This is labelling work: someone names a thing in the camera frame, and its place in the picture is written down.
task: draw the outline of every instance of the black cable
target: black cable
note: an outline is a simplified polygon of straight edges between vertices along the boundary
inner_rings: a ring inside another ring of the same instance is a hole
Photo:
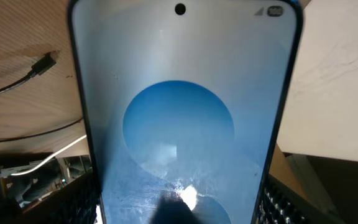
[[[41,58],[38,62],[31,66],[32,70],[29,71],[25,77],[8,86],[5,86],[4,88],[0,88],[0,94],[24,84],[31,78],[34,78],[36,75],[42,75],[44,72],[46,72],[48,69],[50,69],[56,64],[57,57],[58,55],[56,52],[49,52],[45,54],[43,58]]]
[[[70,126],[73,126],[74,124],[76,123],[79,123],[80,121],[82,120],[82,118],[66,125],[66,126],[63,126],[61,128],[57,128],[57,129],[53,129],[51,131],[46,131],[44,133],[39,133],[39,134],[33,134],[33,135],[30,135],[30,136],[22,136],[22,137],[16,137],[16,138],[6,138],[6,139],[0,139],[0,142],[9,142],[9,141],[17,141],[17,140],[22,140],[22,139],[27,139],[27,138],[34,138],[34,137],[37,137],[37,136],[43,136],[45,134],[50,134],[50,133],[54,133],[54,132],[57,132],[57,131],[60,131],[62,129],[65,129],[65,128],[68,128]]]

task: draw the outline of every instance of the smartphone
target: smartphone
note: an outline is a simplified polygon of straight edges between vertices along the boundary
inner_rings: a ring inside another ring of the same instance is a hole
[[[302,18],[278,0],[70,3],[107,223],[152,223],[167,195],[200,223],[255,223]]]

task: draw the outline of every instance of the cable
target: cable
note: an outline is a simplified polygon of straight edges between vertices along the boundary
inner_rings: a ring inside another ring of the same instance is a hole
[[[50,155],[46,159],[44,159],[40,164],[36,165],[33,169],[23,171],[23,172],[18,172],[18,173],[11,174],[11,175],[24,175],[24,174],[28,174],[28,173],[31,173],[31,172],[35,171],[36,169],[38,169],[42,165],[46,164],[51,158],[57,156],[59,153],[61,153],[64,150],[68,149],[69,147],[72,147],[73,145],[75,145],[77,142],[79,142],[80,140],[82,140],[84,138],[86,138],[86,134],[84,136],[79,137],[77,140],[73,141],[72,143],[68,144],[63,149],[61,149],[61,150],[59,150],[57,152],[54,152],[52,155]]]
[[[42,75],[44,72],[46,72],[48,69],[50,69],[56,64],[57,58],[57,52],[49,52],[45,54],[44,57],[42,57],[38,62],[33,64],[33,66],[31,66],[31,71],[29,71],[25,77],[8,86],[5,86],[4,88],[0,88],[0,94],[26,83],[31,78],[34,78],[36,75]]]
[[[60,128],[57,128],[57,129],[53,129],[51,131],[46,131],[44,133],[39,133],[39,134],[33,134],[33,135],[29,135],[29,136],[23,136],[23,137],[16,137],[16,138],[6,138],[6,139],[0,139],[0,142],[9,142],[9,141],[17,141],[17,140],[21,140],[21,139],[27,139],[27,138],[33,138],[33,137],[37,137],[37,136],[43,136],[45,134],[50,134],[50,133],[54,133],[56,131],[60,131],[62,129],[65,129],[65,128],[68,128],[70,126],[73,126],[74,124],[76,123],[79,123],[80,121],[82,120],[82,118],[68,124],[68,125],[65,125],[63,127],[60,127]]]

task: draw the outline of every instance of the electronic device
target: electronic device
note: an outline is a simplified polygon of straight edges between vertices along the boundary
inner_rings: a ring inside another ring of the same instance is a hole
[[[200,223],[256,221],[302,18],[291,1],[71,2],[108,223],[153,222],[164,200]]]

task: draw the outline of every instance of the phone bezel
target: phone bezel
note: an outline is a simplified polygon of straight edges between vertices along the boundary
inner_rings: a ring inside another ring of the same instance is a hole
[[[78,52],[76,49],[76,42],[75,42],[75,35],[74,35],[74,28],[73,28],[73,10],[74,10],[75,4],[78,1],[80,1],[80,0],[71,0],[68,4],[68,9],[67,9],[68,31],[69,31],[69,35],[70,35],[71,50],[73,52],[76,79],[77,79],[77,83],[78,83],[78,91],[80,93],[81,109],[82,109],[82,113],[83,113],[85,131],[86,131],[86,134],[88,135],[89,154],[91,157],[91,162],[92,162],[92,166],[93,166],[93,170],[94,170],[93,175],[96,180],[96,183],[95,183],[96,188],[99,190],[99,197],[100,197],[100,202],[101,202],[100,206],[101,206],[101,211],[102,211],[103,222],[106,223],[106,217],[104,216],[103,198],[101,196],[101,186],[100,186],[100,180],[99,180],[99,175],[98,175],[98,168],[97,168],[96,159],[95,159],[94,150],[93,150],[92,134],[91,134],[89,117],[88,117],[88,111],[86,109],[85,93],[84,93],[83,81],[82,81],[82,77],[81,77],[80,62],[78,61]],[[299,5],[299,3],[296,0],[295,0],[296,2],[291,1],[291,0],[277,0],[277,1],[285,2],[285,3],[289,4],[294,9],[295,15],[296,15],[296,29],[295,29],[294,39],[293,39],[293,43],[292,43],[292,47],[291,47],[290,59],[288,61],[287,71],[286,71],[284,82],[283,82],[280,101],[278,104],[277,113],[276,113],[276,117],[275,117],[275,121],[274,121],[274,125],[273,125],[272,137],[270,138],[269,147],[268,147],[266,160],[265,160],[265,165],[264,165],[264,168],[262,171],[262,178],[260,180],[258,194],[257,194],[257,198],[255,200],[254,212],[252,214],[251,223],[256,223],[256,220],[257,220],[257,214],[259,212],[258,207],[259,207],[260,201],[262,199],[261,196],[263,193],[263,188],[265,187],[265,183],[266,183],[266,180],[267,180],[267,177],[269,174],[270,164],[271,164],[272,158],[273,158],[273,152],[274,152],[276,141],[277,141],[278,130],[280,129],[280,123],[281,123],[281,119],[283,116],[285,100],[287,99],[288,89],[290,87],[290,82],[291,82],[292,71],[293,71],[293,67],[295,64],[296,54],[298,52],[298,46],[300,43],[301,33],[302,33],[302,28],[303,28],[303,11],[302,11],[302,8]]]

